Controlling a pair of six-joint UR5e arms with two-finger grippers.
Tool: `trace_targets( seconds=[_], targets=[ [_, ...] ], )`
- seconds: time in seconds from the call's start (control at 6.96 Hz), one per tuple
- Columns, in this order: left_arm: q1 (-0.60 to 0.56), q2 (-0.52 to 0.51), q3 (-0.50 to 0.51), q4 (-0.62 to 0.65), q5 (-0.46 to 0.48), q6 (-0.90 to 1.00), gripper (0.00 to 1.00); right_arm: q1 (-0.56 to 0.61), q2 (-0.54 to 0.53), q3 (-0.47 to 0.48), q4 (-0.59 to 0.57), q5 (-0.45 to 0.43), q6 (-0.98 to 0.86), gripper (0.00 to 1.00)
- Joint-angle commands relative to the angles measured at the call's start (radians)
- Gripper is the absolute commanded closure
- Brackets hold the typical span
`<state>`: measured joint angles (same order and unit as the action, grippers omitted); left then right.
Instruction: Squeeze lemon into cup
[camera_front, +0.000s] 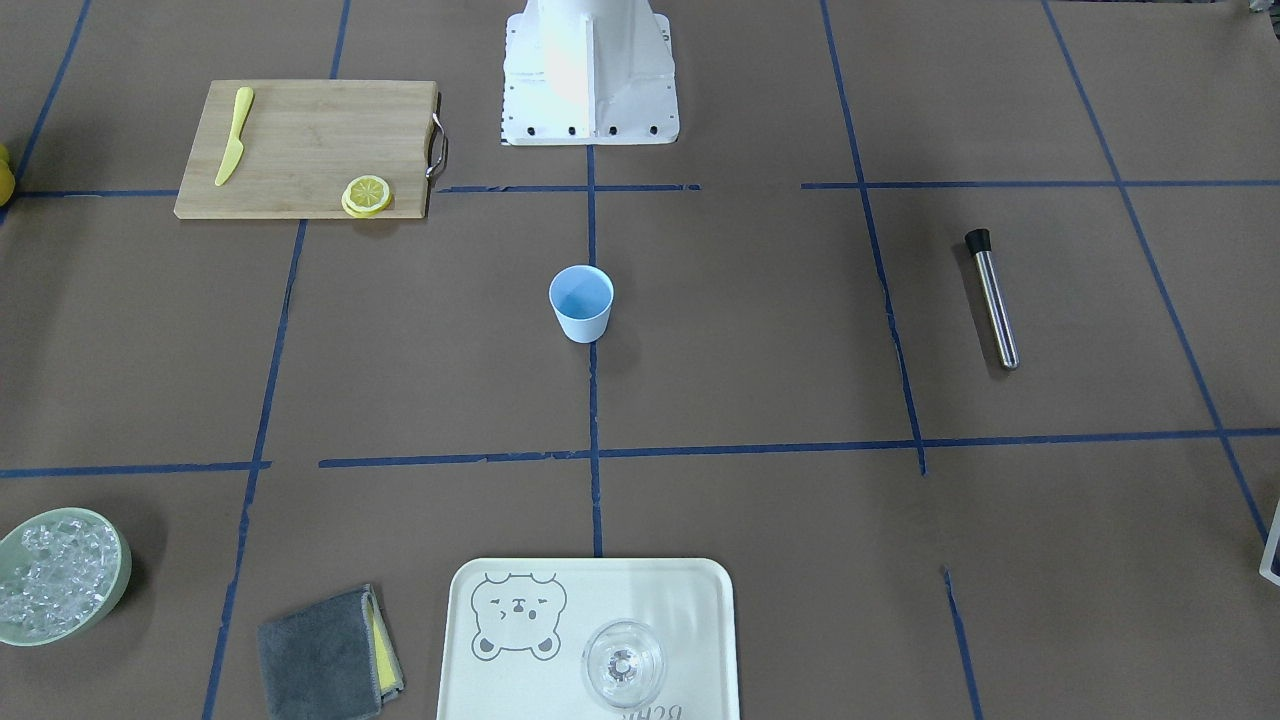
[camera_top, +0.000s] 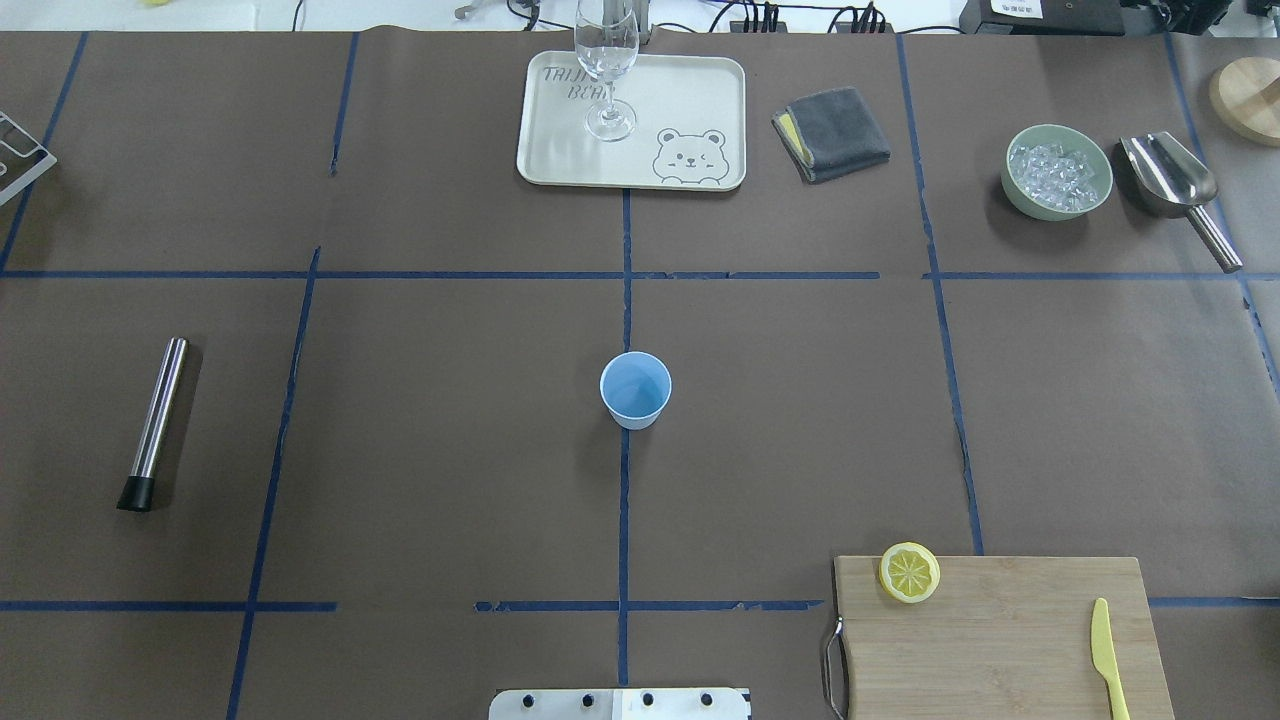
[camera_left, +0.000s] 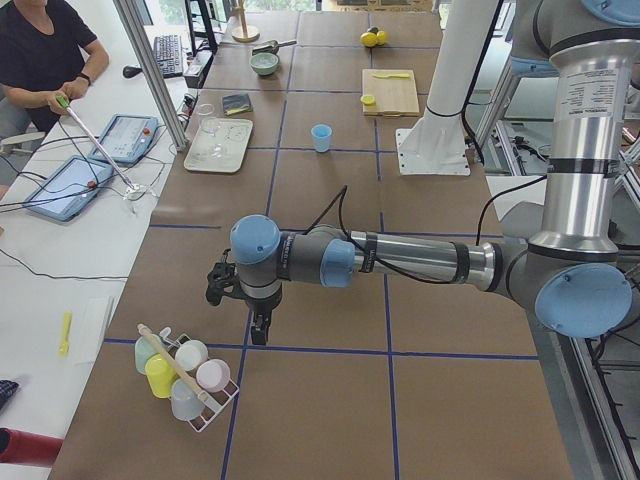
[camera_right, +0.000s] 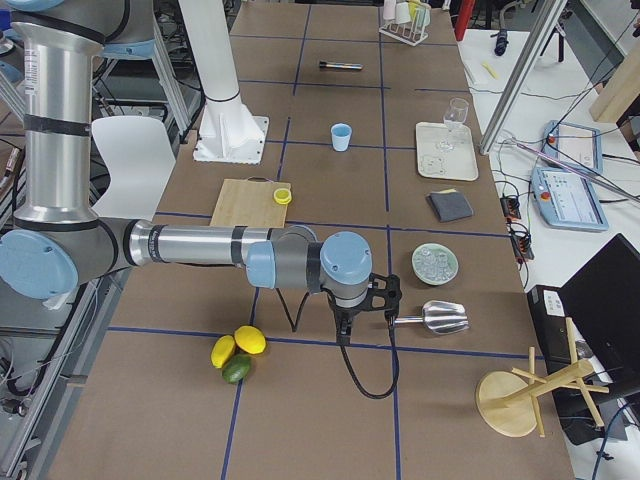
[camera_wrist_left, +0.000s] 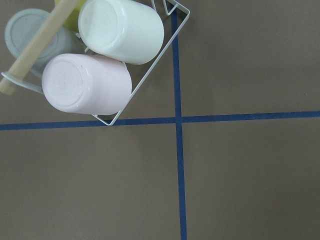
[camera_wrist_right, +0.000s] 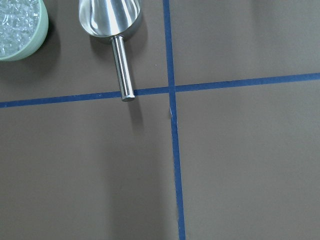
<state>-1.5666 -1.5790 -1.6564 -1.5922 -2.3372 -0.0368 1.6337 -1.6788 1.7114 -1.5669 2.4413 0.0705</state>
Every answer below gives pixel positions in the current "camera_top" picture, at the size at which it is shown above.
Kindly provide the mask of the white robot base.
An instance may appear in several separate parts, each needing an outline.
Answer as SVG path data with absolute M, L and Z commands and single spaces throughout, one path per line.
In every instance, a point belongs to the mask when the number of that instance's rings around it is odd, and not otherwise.
M 649 687 L 508 689 L 492 700 L 489 719 L 750 719 L 746 689 Z

